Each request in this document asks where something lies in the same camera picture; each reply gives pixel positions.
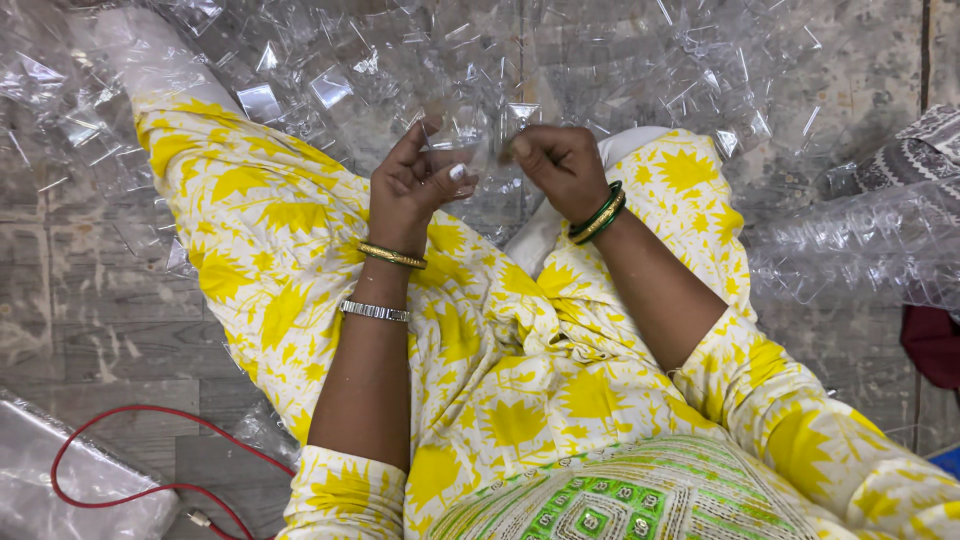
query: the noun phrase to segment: pile of plastic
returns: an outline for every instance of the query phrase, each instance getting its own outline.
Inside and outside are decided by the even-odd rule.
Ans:
[[[807,304],[851,295],[960,307],[960,179],[843,197],[743,234],[753,294]]]
[[[136,209],[136,223],[118,227],[135,254],[190,276],[120,74],[93,39],[97,13],[131,1],[0,0],[0,157],[40,190],[95,183]],[[825,54],[808,25],[825,0],[143,1],[192,48],[145,57],[205,64],[250,119],[358,174],[412,122],[441,114],[431,146],[471,150],[481,177],[447,210],[498,246],[542,199],[493,158],[530,123],[585,125],[598,138],[682,127],[712,136],[724,160],[771,139],[797,160],[820,150],[819,108],[773,104],[771,88]]]

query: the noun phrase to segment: cable connector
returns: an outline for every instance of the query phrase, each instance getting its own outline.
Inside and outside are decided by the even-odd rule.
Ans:
[[[199,525],[200,527],[210,527],[210,518],[206,517],[206,514],[194,508],[186,513],[186,517],[190,518],[190,521]]]

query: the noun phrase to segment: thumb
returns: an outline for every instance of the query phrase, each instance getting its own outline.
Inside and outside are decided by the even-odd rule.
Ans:
[[[543,152],[543,149],[523,134],[514,137],[511,144],[514,151],[514,159],[519,163],[520,168],[526,173],[527,178],[532,180],[540,189],[544,189],[551,178],[556,178],[561,171],[553,164]]]
[[[414,191],[414,197],[424,206],[436,210],[453,200],[457,191],[466,185],[467,166],[462,163],[448,165],[430,175]]]

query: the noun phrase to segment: blue object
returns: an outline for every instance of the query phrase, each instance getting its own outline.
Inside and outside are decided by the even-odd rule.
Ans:
[[[960,479],[960,445],[931,457],[930,463]]]

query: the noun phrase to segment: hand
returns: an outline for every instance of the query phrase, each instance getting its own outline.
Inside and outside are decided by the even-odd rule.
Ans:
[[[610,198],[597,141],[586,128],[530,126],[514,137],[514,159],[573,225],[582,225]]]
[[[442,120],[430,116],[414,123],[373,171],[370,194],[370,239],[373,245],[408,257],[422,258],[426,226],[444,203],[457,198],[458,189],[476,184],[458,160],[469,153],[421,152],[428,136]]]

